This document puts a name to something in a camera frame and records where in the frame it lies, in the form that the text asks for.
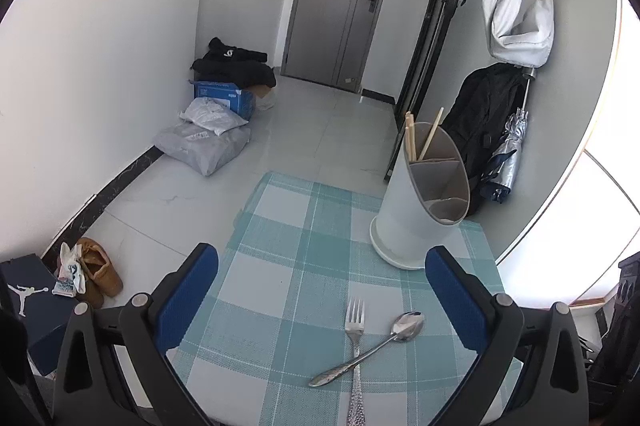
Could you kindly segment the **silver spoon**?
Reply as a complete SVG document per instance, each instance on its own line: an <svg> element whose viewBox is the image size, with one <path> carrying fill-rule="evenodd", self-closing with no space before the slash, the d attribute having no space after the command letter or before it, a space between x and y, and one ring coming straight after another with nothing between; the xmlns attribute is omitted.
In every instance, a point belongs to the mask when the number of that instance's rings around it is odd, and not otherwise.
<svg viewBox="0 0 640 426"><path fill-rule="evenodd" d="M386 339L369 350L364 351L363 354L359 354L358 357L314 376L314 378L309 380L308 386L311 388L318 388L332 383L333 380L337 380L337 378L340 378L347 372L352 371L357 365L372 357L373 354L378 352L378 350L381 350L391 342L410 342L410 340L415 339L416 336L421 333L424 323L425 315L422 312L410 311L402 313L393 322L390 334Z"/></svg>

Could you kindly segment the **bamboo chopstick in holder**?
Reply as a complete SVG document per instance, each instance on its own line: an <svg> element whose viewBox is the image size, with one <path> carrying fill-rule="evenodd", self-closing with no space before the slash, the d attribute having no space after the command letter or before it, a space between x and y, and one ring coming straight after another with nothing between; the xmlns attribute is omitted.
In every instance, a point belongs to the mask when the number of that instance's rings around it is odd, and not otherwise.
<svg viewBox="0 0 640 426"><path fill-rule="evenodd" d="M427 134L427 137L426 137L425 142L424 142L424 144L422 146L420 155L418 157L419 161L422 161L425 158L426 153L427 153L428 149L430 148L433 139L435 138L435 134L437 132L437 128L439 126L440 120L442 120L442 115L444 115L444 106L439 108L439 111L438 111L438 113L437 113L437 115L436 115L436 117L435 117L435 119L434 119L434 121L433 121L433 123L431 125L430 132L428 132L428 134Z"/></svg>

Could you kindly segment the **silver fork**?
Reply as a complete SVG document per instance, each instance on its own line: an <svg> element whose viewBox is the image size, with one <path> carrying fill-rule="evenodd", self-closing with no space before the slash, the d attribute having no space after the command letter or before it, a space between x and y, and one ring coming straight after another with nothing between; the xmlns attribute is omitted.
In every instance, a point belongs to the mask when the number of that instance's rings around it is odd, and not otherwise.
<svg viewBox="0 0 640 426"><path fill-rule="evenodd" d="M352 342L352 356L360 354L360 339L364 333L364 303L360 299L350 299L345 316L345 333ZM347 411L348 426L364 426L366 413L364 412L363 393L361 385L360 366L352 370L352 390L350 391Z"/></svg>

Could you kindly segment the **brown suede shoes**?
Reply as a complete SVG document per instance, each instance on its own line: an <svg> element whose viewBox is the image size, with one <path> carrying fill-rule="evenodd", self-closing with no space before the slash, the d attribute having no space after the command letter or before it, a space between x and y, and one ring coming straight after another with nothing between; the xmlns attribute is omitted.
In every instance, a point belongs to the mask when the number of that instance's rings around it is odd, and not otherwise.
<svg viewBox="0 0 640 426"><path fill-rule="evenodd" d="M85 274L86 291L80 299L95 309L102 308L104 297L115 298L124 284L105 249L94 239L79 238L79 263Z"/></svg>

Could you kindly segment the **white utensil holder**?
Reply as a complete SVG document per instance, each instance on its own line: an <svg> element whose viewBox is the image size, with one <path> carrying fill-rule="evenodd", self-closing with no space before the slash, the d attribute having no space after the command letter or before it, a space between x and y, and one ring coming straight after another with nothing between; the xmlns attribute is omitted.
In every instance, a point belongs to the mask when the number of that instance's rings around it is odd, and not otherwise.
<svg viewBox="0 0 640 426"><path fill-rule="evenodd" d="M431 123L416 124L420 154ZM441 127L422 161L408 163L401 145L370 240L384 261L401 270L424 268L426 253L461 237L460 223L469 210L469 179L456 144Z"/></svg>

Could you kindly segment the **navy Jordan shoe box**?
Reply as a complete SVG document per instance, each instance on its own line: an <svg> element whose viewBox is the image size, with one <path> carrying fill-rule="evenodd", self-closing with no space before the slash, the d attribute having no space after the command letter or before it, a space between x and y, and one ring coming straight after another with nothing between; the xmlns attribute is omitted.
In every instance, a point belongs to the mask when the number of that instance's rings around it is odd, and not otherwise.
<svg viewBox="0 0 640 426"><path fill-rule="evenodd" d="M41 376L56 371L66 325L76 299L52 293L55 278L35 255L4 261L4 279L17 317L25 325L28 354Z"/></svg>

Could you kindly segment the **black clothing pile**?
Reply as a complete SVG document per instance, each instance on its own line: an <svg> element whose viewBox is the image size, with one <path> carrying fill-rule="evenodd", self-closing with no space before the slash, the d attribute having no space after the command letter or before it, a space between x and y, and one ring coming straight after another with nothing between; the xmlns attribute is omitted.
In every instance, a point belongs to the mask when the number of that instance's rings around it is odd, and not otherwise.
<svg viewBox="0 0 640 426"><path fill-rule="evenodd" d="M232 83L239 89L251 86L277 86L268 54L226 45L215 37L208 42L205 55L194 60L191 69L196 81Z"/></svg>

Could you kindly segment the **grey plastic mailer bag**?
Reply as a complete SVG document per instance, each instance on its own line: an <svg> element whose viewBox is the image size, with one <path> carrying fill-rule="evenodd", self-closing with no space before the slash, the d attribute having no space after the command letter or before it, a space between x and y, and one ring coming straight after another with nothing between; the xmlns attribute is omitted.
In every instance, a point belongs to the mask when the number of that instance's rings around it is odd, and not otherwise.
<svg viewBox="0 0 640 426"><path fill-rule="evenodd" d="M187 164L203 177L209 177L238 157L249 141L250 128L247 127L236 127L216 135L193 123L178 123L160 130L153 144L165 155Z"/></svg>

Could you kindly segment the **blue cardboard box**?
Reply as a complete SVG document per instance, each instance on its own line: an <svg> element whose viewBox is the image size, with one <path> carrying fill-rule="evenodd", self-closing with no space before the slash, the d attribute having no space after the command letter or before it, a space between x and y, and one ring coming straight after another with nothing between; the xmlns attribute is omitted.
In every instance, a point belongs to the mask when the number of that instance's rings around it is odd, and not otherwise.
<svg viewBox="0 0 640 426"><path fill-rule="evenodd" d="M210 97L228 107L231 112L245 120L254 114L255 99L250 91L245 91L234 83L213 81L192 81L194 97Z"/></svg>

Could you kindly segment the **white plastic mailer bag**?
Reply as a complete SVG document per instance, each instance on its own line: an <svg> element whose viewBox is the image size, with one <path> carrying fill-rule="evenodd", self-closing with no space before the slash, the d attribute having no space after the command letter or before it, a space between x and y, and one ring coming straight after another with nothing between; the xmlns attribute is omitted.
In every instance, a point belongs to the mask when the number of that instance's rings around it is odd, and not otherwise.
<svg viewBox="0 0 640 426"><path fill-rule="evenodd" d="M217 137L248 123L247 120L211 97L194 98L179 117L186 123L193 123L200 128L214 132Z"/></svg>

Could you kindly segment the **silver folded umbrella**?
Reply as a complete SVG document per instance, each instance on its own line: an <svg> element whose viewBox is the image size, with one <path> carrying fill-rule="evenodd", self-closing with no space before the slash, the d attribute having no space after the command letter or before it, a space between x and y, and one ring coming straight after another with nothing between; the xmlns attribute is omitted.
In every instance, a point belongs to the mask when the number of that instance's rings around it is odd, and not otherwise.
<svg viewBox="0 0 640 426"><path fill-rule="evenodd" d="M518 165L523 155L523 144L528 126L528 110L526 109L530 82L537 76L533 67L523 69L526 88L523 103L506 120L502 140L498 149L492 154L485 171L480 178L480 197L486 201L502 204L513 191Z"/></svg>

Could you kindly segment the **white hanging bag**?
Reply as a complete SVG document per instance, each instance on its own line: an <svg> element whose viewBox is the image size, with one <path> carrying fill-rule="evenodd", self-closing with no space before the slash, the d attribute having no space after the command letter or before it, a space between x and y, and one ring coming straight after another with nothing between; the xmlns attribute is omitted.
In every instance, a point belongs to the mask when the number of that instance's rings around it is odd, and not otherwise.
<svg viewBox="0 0 640 426"><path fill-rule="evenodd" d="M554 42L554 2L522 5L523 0L482 0L488 52L501 63L541 68Z"/></svg>

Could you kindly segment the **brown cardboard box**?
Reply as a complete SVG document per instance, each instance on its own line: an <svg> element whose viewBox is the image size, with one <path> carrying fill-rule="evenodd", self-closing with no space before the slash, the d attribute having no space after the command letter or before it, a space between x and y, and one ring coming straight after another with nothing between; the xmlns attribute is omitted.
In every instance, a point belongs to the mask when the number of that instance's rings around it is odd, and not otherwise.
<svg viewBox="0 0 640 426"><path fill-rule="evenodd" d="M268 109L273 108L274 104L276 104L276 89L269 88L269 86L264 86L263 84L256 84L256 86L251 86L248 88L251 94L253 94L255 99L255 108L258 111L268 111Z"/></svg>

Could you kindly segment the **teal plaid placemat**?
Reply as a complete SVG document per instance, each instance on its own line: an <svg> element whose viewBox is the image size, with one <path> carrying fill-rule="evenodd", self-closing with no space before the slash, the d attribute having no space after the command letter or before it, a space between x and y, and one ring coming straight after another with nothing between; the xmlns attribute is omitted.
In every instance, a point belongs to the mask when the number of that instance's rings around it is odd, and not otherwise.
<svg viewBox="0 0 640 426"><path fill-rule="evenodd" d="M361 366L371 425L426 425L474 361L422 271L386 263L370 243L378 198L270 172L236 218L218 274L172 364L192 397L225 425L341 425L352 380L314 375L352 351L350 299L364 303L372 348L402 313L425 315L410 342Z"/></svg>

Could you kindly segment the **black sliding door frame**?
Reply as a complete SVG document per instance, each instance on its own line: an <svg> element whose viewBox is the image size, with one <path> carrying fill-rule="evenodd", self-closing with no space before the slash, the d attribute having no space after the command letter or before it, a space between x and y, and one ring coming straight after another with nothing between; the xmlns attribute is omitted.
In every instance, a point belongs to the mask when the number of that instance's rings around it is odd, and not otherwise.
<svg viewBox="0 0 640 426"><path fill-rule="evenodd" d="M437 62L446 40L451 19L466 0L428 0L416 47L414 48L405 82L395 106L395 120L398 135L394 143L390 161L387 164L384 181L390 181L402 139L405 138L405 117L410 112L418 117L428 87L435 74Z"/></svg>

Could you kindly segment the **black jacket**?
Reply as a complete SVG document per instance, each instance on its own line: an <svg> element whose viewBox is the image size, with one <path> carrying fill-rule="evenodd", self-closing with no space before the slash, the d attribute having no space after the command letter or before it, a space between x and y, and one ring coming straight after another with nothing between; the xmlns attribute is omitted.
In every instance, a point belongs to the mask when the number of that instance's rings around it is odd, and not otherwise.
<svg viewBox="0 0 640 426"><path fill-rule="evenodd" d="M469 179L470 216L483 201L503 199L504 190L495 176L511 154L499 147L506 138L506 123L522 106L526 84L523 69L511 64L474 70L440 124L456 144Z"/></svg>

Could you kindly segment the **bamboo chopstick long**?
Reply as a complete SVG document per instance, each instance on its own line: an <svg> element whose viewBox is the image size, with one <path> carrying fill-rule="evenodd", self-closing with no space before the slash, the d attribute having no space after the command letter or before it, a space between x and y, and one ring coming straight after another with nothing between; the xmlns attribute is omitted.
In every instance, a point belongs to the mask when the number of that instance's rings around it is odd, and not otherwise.
<svg viewBox="0 0 640 426"><path fill-rule="evenodd" d="M405 148L408 163L416 161L416 134L414 134L414 117L412 112L406 112L405 115Z"/></svg>

